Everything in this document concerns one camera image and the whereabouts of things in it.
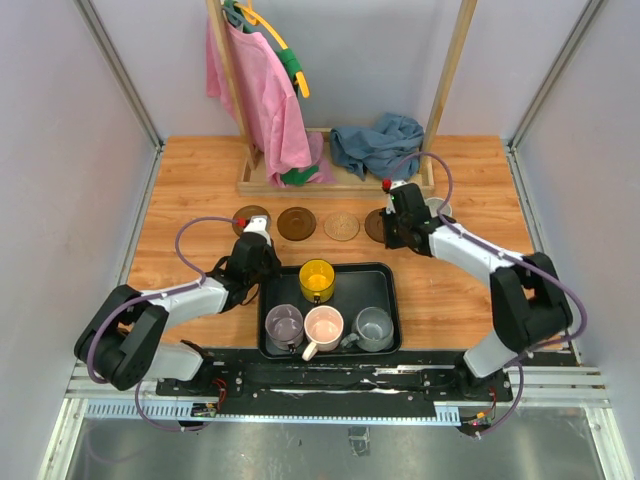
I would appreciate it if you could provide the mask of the white cup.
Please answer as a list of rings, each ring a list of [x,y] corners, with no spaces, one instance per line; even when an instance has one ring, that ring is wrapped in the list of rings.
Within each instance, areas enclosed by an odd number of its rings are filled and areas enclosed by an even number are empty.
[[[444,205],[444,200],[439,197],[429,197],[424,200],[425,205],[428,207],[432,217],[438,216],[438,209],[441,208],[441,213],[445,216],[452,216],[452,207],[449,204]]]

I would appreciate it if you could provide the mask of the grey mug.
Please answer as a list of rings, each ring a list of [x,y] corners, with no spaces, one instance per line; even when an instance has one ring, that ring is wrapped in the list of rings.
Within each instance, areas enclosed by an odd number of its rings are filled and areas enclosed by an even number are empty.
[[[391,316],[378,307],[361,310],[352,322],[351,332],[340,346],[356,345],[365,352],[375,353],[387,349],[393,342],[394,324]]]

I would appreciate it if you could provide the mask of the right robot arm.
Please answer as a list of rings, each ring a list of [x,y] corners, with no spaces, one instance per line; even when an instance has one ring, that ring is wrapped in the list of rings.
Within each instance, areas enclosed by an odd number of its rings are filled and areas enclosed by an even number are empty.
[[[572,326],[566,293],[547,255],[501,249],[452,217],[433,215],[414,183],[385,179],[382,189],[388,195],[380,211],[386,248],[406,247],[445,261],[489,289],[492,329],[455,362],[453,387],[460,397],[477,399],[503,367]]]

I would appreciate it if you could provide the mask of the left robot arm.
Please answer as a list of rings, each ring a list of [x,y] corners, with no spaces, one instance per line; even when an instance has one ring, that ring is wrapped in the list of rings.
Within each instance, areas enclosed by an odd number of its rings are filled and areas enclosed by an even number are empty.
[[[143,380],[176,379],[190,394],[203,395],[214,383],[204,352],[190,343],[163,344],[161,337],[192,319],[244,304],[254,286],[278,276],[280,268],[270,236],[245,232],[202,280],[146,293],[116,287],[79,336],[74,355],[95,382],[120,391]]]

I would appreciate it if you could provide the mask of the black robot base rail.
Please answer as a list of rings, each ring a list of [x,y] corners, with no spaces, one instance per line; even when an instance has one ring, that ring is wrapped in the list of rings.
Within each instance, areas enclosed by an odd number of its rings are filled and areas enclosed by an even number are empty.
[[[436,417],[436,402],[460,402],[485,410],[512,400],[507,375],[499,371],[474,381],[459,372],[457,352],[397,351],[385,355],[300,357],[269,360],[255,349],[211,349],[203,372],[180,381],[163,374],[147,392],[193,397],[193,411],[224,395],[226,416],[268,419],[364,420]]]

